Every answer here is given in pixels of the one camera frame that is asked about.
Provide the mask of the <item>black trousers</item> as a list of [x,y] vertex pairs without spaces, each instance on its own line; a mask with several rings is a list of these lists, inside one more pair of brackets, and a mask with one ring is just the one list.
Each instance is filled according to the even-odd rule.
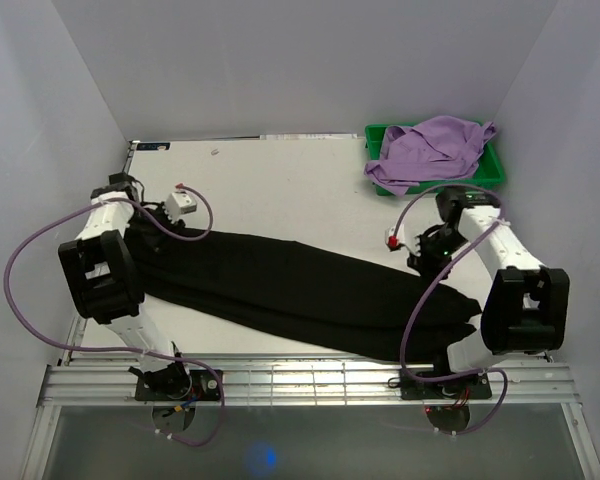
[[410,273],[296,241],[211,232],[183,224],[161,229],[135,216],[124,234],[145,292],[160,300],[289,340],[396,362],[433,360],[475,331],[477,300],[428,287]]

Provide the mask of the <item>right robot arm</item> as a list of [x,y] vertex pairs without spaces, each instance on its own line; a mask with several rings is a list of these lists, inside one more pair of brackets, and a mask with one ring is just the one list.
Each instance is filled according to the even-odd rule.
[[468,253],[476,252],[492,280],[476,330],[449,345],[427,382],[454,397],[468,376],[487,372],[513,353],[538,354],[564,341],[570,279],[532,255],[514,233],[495,193],[451,183],[436,196],[440,224],[417,237],[407,264],[428,282],[407,325],[414,326],[433,290]]

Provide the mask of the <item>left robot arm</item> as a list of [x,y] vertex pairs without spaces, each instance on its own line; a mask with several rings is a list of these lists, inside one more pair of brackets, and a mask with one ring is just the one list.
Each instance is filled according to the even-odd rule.
[[124,233],[138,202],[135,178],[126,173],[109,176],[109,184],[91,194],[86,224],[76,239],[61,244],[59,260],[75,307],[114,332],[139,361],[131,372],[152,392],[170,399],[185,397],[192,376],[179,361],[181,352],[143,310],[145,292],[125,242]]

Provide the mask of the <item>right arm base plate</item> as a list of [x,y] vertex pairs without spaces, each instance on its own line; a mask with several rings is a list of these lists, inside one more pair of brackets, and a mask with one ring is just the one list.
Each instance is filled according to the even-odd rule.
[[400,373],[390,378],[387,386],[397,389],[402,400],[487,400],[492,397],[489,380],[484,374],[447,382],[424,382]]

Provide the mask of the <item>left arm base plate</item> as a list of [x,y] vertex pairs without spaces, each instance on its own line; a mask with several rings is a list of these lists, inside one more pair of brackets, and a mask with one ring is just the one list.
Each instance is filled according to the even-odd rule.
[[218,380],[207,370],[190,370],[186,380],[175,374],[147,372],[139,378],[133,398],[141,402],[219,401]]

